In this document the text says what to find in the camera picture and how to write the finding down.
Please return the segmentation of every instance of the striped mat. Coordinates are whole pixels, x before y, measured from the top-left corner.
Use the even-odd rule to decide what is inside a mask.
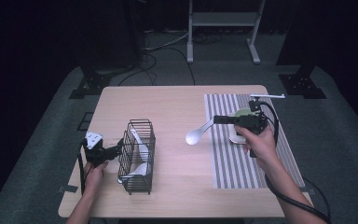
[[[228,115],[249,107],[251,97],[247,94],[205,94],[206,119],[214,115]],[[261,99],[272,106],[269,98]],[[265,106],[263,112],[273,120],[272,113]],[[225,124],[213,125],[209,133],[213,160],[213,186],[217,189],[264,189],[267,184],[264,172],[257,166],[254,158],[243,152],[242,145],[233,144],[228,138]],[[292,151],[280,126],[277,145],[282,163],[299,187],[304,187],[304,180],[296,165]]]

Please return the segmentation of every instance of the white ladle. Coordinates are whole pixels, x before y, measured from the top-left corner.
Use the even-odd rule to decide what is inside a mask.
[[[147,161],[149,157],[149,148],[142,142],[141,138],[139,137],[138,133],[135,129],[131,129],[132,135],[135,137],[136,141],[139,145],[139,154],[141,154],[141,158],[143,161]]]
[[[213,119],[210,119],[202,127],[192,130],[186,134],[186,142],[189,145],[196,145],[202,138],[202,135],[213,125]]]
[[[136,175],[146,175],[147,172],[147,163],[142,163],[141,165],[139,165],[133,172],[127,174],[127,175],[122,175],[117,182],[119,184],[121,184],[123,182],[123,179],[129,179],[132,178]]]

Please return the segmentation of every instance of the black wire basket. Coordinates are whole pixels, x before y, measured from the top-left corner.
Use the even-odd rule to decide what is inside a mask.
[[[124,132],[118,182],[131,195],[152,190],[156,137],[148,119],[131,119]]]

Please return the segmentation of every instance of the black curtain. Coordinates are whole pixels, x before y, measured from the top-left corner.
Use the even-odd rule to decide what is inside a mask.
[[[64,3],[0,0],[0,190],[76,60]]]
[[[277,65],[314,62],[358,115],[358,1],[299,1]]]

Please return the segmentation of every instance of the forearm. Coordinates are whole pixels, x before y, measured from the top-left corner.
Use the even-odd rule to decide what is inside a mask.
[[[265,172],[272,186],[281,194],[305,205],[312,206],[293,178],[287,173],[281,161],[273,162]],[[279,198],[278,201],[289,223],[325,223],[308,211],[284,202]]]
[[[77,203],[71,216],[66,221],[67,224],[87,224],[90,219],[90,211],[95,202],[95,196],[92,194],[83,194],[80,201]]]

